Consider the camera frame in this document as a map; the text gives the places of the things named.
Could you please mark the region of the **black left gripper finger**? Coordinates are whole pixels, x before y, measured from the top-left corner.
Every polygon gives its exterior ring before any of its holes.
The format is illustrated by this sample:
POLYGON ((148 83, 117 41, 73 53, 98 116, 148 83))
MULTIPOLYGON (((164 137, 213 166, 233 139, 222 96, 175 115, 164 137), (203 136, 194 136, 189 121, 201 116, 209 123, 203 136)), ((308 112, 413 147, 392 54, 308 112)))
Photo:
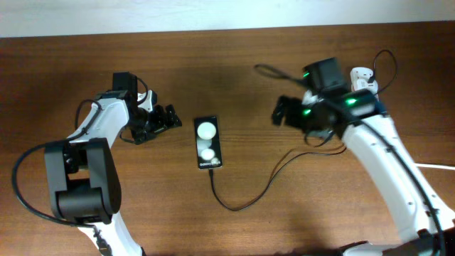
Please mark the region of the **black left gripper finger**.
POLYGON ((167 116, 165 109, 161 105, 157 105, 154 107, 153 125, 154 125, 154 130, 167 130, 168 129, 168 116, 167 116))
POLYGON ((167 105, 165 110, 166 110, 166 126, 168 128, 181 127, 182 121, 176 114, 176 111, 175 111, 173 105, 167 105))

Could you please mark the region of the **black Galaxy flip phone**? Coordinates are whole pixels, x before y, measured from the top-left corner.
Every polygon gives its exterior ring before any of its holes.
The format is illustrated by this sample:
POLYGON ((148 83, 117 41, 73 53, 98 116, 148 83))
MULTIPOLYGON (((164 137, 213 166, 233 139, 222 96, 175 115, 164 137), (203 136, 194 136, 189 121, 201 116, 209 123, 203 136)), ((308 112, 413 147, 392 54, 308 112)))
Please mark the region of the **black Galaxy flip phone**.
POLYGON ((223 166, 223 156, 217 117, 197 117, 193 120, 193 126, 196 137, 198 169, 221 168, 223 166))

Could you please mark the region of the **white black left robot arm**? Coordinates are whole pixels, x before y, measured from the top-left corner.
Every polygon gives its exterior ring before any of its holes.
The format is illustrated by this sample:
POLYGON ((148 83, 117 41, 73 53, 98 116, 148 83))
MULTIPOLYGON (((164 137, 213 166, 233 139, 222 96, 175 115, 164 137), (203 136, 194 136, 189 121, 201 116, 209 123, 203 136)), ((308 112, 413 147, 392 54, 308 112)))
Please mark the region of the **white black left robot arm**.
POLYGON ((114 73, 112 89, 91 101, 92 109, 75 132, 45 147, 45 167, 53 215, 75 225, 101 255, 144 255, 119 209, 122 190, 111 153, 128 129, 131 144, 143 144, 182 125, 173 105, 162 107, 156 93, 138 91, 141 78, 114 73))

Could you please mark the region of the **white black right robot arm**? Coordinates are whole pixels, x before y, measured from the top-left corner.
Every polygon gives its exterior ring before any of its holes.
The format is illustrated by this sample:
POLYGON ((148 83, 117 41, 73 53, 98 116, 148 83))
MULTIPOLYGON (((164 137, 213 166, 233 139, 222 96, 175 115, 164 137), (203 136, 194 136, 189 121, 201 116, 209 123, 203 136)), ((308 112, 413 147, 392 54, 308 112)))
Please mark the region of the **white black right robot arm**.
POLYGON ((273 69, 273 78, 307 89, 302 99, 281 96, 275 125, 301 129, 306 136, 336 135, 364 166, 397 227, 401 244, 361 241, 329 255, 453 255, 454 211, 437 195, 401 142, 394 122, 378 100, 375 71, 356 67, 347 83, 335 58, 304 67, 301 78, 273 69))

